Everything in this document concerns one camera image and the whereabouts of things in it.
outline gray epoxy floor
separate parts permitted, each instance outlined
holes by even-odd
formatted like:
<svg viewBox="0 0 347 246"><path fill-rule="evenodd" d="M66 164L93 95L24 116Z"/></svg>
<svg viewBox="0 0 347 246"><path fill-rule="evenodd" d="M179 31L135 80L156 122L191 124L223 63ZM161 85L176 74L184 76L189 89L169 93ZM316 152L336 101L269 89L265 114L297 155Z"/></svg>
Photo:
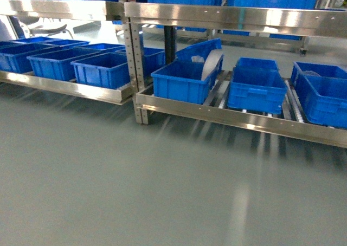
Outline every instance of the gray epoxy floor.
<svg viewBox="0 0 347 246"><path fill-rule="evenodd" d="M345 149L20 86L0 102L1 246L347 244Z"/></svg>

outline shelf frame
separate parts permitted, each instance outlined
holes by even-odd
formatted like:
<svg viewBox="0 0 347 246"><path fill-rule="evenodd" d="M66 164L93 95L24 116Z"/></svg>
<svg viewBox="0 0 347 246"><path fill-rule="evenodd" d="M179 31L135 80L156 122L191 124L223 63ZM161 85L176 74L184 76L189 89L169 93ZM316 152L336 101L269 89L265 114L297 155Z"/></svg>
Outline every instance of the shelf frame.
<svg viewBox="0 0 347 246"><path fill-rule="evenodd" d="M139 109L148 111L347 148L346 130L296 121L295 116L291 116L294 115L294 111L291 105L292 101L289 102L288 99L290 98L289 95L286 95L283 105L283 118L227 109L226 100L229 94L230 83L224 80L226 73L222 74L221 79L202 105L155 97L153 95L153 85L149 85L146 89L136 94L136 105ZM228 84L224 92L220 92L220 88L223 86L222 83ZM217 93L220 94L219 101L212 104L212 101L217 97Z"/></svg>
<svg viewBox="0 0 347 246"><path fill-rule="evenodd" d="M131 23L347 38L341 11L125 3Z"/></svg>
<svg viewBox="0 0 347 246"><path fill-rule="evenodd" d="M72 81L65 82L37 77L33 76L33 72L18 74L0 71L0 82L40 90L48 90L50 92L103 101L116 105L123 105L127 103L129 100L131 100L131 96L134 93L130 84L122 86L118 89L107 89L96 86L82 85Z"/></svg>
<svg viewBox="0 0 347 246"><path fill-rule="evenodd" d="M124 4L109 1L0 0L6 16L113 21L124 17Z"/></svg>

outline metal plate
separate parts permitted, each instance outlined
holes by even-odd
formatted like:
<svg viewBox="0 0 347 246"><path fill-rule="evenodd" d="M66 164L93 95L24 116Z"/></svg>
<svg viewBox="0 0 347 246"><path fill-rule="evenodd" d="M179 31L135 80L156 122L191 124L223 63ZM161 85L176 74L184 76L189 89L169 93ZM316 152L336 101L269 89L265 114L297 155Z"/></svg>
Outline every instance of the metal plate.
<svg viewBox="0 0 347 246"><path fill-rule="evenodd" d="M132 23L347 38L347 12L125 3Z"/></svg>
<svg viewBox="0 0 347 246"><path fill-rule="evenodd" d="M124 5L108 1L0 0L7 16L66 18L73 20L120 20Z"/></svg>
<svg viewBox="0 0 347 246"><path fill-rule="evenodd" d="M346 130L163 99L152 93L150 86L136 94L138 108L347 148Z"/></svg>
<svg viewBox="0 0 347 246"><path fill-rule="evenodd" d="M68 94L118 105L123 105L128 102L131 99L130 96L133 94L133 89L130 85L125 85L114 90L4 71L0 71L0 82L48 90L55 93Z"/></svg>

